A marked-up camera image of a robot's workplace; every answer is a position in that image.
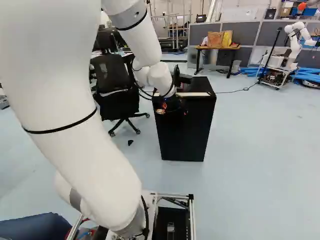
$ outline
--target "electronic equipment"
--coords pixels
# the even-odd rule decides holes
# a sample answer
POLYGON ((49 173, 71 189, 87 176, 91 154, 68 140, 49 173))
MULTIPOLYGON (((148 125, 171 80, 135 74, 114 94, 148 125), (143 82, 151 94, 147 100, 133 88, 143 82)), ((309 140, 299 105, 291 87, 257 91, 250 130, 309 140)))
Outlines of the electronic equipment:
POLYGON ((195 18, 195 22, 196 23, 204 23, 207 19, 207 15, 206 14, 201 14, 201 15, 196 15, 196 18, 195 18))

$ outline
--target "wooden table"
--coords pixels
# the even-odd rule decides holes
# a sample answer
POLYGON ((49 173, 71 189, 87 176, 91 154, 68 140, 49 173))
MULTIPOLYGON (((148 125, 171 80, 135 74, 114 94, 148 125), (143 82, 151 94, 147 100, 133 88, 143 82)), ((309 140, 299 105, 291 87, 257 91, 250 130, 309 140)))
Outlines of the wooden table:
MULTIPOLYGON (((233 45, 230 45, 229 47, 221 47, 221 48, 210 47, 210 46, 196 46, 196 47, 195 47, 195 49, 197 49, 197 55, 196 55, 196 71, 194 72, 194 75, 197 75, 197 74, 203 69, 203 68, 199 68, 200 52, 201 52, 202 50, 209 50, 209 49, 239 50, 240 48, 241 48, 241 45, 240 45, 240 44, 233 44, 233 45)), ((228 74, 226 75, 226 78, 227 78, 227 79, 230 78, 232 65, 234 64, 234 60, 235 60, 235 55, 236 55, 236 51, 232 51, 230 67, 229 67, 228 74)))

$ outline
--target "table leg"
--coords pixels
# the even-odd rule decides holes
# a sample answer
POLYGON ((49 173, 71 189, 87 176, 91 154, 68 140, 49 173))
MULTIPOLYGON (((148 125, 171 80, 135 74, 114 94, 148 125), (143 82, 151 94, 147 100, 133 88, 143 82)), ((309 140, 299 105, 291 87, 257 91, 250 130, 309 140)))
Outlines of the table leg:
POLYGON ((227 78, 227 79, 230 78, 231 69, 232 69, 232 65, 234 64, 235 56, 236 56, 236 51, 235 51, 235 50, 232 50, 230 67, 229 67, 228 74, 226 75, 226 78, 227 78))
POLYGON ((201 50, 197 49, 197 53, 196 53, 196 70, 194 72, 194 75, 197 75, 201 70, 201 69, 199 69, 200 53, 201 53, 201 50))

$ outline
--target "light blue floor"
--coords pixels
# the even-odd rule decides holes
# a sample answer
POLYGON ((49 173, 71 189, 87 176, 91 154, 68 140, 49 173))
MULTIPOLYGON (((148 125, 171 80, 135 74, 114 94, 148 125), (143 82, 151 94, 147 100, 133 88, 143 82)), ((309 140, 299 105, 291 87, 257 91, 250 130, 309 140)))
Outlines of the light blue floor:
MULTIPOLYGON (((199 76, 208 76, 215 92, 255 81, 199 76)), ((153 112, 140 101, 141 112, 153 112)), ((145 189, 195 195, 198 240, 320 239, 320 90, 290 83, 280 91, 256 85, 218 94, 204 162, 161 160, 153 114, 132 121, 141 135, 123 124, 112 140, 145 189)), ((112 125, 106 121, 105 129, 112 125)), ((0 126, 0 220, 55 212, 73 223, 79 214, 57 196, 55 169, 11 108, 0 110, 0 126)))

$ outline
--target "black box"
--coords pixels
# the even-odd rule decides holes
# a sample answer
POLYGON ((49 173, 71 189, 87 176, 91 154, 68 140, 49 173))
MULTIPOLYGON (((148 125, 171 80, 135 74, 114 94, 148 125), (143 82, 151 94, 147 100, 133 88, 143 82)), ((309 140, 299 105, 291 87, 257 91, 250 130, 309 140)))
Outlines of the black box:
POLYGON ((217 96, 206 76, 193 77, 190 84, 178 92, 208 94, 183 96, 187 115, 176 112, 164 115, 156 113, 161 97, 153 97, 161 158, 171 161, 203 162, 217 96))

